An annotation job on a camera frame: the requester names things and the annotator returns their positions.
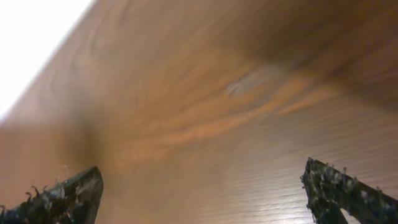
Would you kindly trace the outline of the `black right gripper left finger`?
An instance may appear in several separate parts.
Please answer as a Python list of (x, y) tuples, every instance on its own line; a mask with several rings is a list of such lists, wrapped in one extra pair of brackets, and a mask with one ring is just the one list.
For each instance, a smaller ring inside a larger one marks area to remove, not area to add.
[(2, 224), (94, 224), (104, 190), (98, 167), (34, 192), (13, 208), (1, 205)]

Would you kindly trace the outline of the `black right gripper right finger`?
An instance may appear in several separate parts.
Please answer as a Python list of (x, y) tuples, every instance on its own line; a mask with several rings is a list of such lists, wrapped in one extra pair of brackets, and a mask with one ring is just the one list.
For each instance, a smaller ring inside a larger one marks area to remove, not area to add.
[(315, 223), (346, 223), (345, 210), (359, 223), (397, 223), (397, 200), (333, 166), (308, 158), (300, 177)]

